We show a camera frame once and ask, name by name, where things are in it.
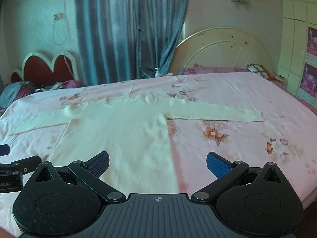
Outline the cream white knit sweater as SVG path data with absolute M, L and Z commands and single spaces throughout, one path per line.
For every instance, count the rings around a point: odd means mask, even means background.
M 110 156 L 108 184 L 124 193 L 179 191 L 168 119 L 262 121 L 259 111 L 137 95 L 71 104 L 18 121 L 10 135 L 57 125 L 67 128 L 50 161 L 63 166 L 99 152 Z

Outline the pile of clothes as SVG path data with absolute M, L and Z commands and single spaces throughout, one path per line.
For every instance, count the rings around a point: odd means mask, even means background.
M 7 109 L 16 100 L 19 100 L 33 93 L 80 87 L 83 87 L 83 84 L 81 84 L 81 82 L 77 80 L 56 82 L 53 85 L 48 86 L 35 86 L 34 83 L 29 81 L 14 82 L 6 85 L 3 91 L 1 91 L 1 110 Z

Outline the pink floral bed sheet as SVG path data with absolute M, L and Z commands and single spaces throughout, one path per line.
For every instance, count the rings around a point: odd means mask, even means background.
M 316 115 L 252 73 L 34 93 L 1 144 L 1 237 L 292 237 L 316 199 Z

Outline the red heart-shaped headboard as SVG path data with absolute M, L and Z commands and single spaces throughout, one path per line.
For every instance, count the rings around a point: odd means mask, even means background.
M 55 55 L 52 59 L 40 52 L 29 53 L 21 68 L 11 74 L 11 82 L 32 82 L 35 86 L 50 86 L 56 82 L 79 80 L 76 59 L 68 51 Z

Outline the patterned small pillow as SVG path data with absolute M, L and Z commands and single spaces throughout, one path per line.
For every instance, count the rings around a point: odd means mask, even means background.
M 265 69 L 263 69 L 260 65 L 258 64 L 250 64 L 247 66 L 247 70 L 249 70 L 251 73 L 254 73 L 258 76 L 261 76 L 262 78 L 268 80 L 269 76 Z

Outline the lower pink poster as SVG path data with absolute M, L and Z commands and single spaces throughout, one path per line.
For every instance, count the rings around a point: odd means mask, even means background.
M 316 67 L 305 63 L 302 79 L 300 82 L 300 89 L 307 92 L 311 96 L 316 96 Z

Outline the pink poster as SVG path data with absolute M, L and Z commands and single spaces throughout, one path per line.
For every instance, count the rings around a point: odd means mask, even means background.
M 307 52 L 316 55 L 317 53 L 317 32 L 315 28 L 308 28 Z
M 305 63 L 302 79 L 300 82 L 300 89 L 307 92 L 311 96 L 316 96 L 316 67 Z

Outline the cream round headboard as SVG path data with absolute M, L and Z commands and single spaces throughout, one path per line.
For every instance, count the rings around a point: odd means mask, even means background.
M 184 39 L 175 49 L 169 72 L 177 75 L 182 68 L 191 68 L 195 63 L 223 68 L 259 64 L 272 72 L 263 46 L 250 34 L 230 27 L 205 29 Z

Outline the blue curtain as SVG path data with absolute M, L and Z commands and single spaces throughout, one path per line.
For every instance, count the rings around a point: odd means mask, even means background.
M 75 0 L 87 85 L 150 79 L 169 71 L 189 0 Z

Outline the upper pink poster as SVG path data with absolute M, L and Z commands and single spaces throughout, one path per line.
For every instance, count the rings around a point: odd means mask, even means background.
M 316 55 L 317 53 L 317 32 L 315 28 L 308 28 L 307 52 Z

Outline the cream wardrobe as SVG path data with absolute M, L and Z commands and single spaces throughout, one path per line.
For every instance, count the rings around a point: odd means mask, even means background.
M 316 29 L 316 0 L 282 0 L 282 44 L 277 73 L 287 79 L 287 91 L 316 107 L 313 97 L 300 89 L 305 63 L 316 67 L 316 55 L 307 52 L 308 28 Z

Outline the wall socket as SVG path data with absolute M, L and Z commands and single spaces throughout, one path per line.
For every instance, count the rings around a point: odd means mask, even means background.
M 59 20 L 62 18 L 62 16 L 63 16 L 63 13 L 57 13 L 54 15 L 54 20 Z

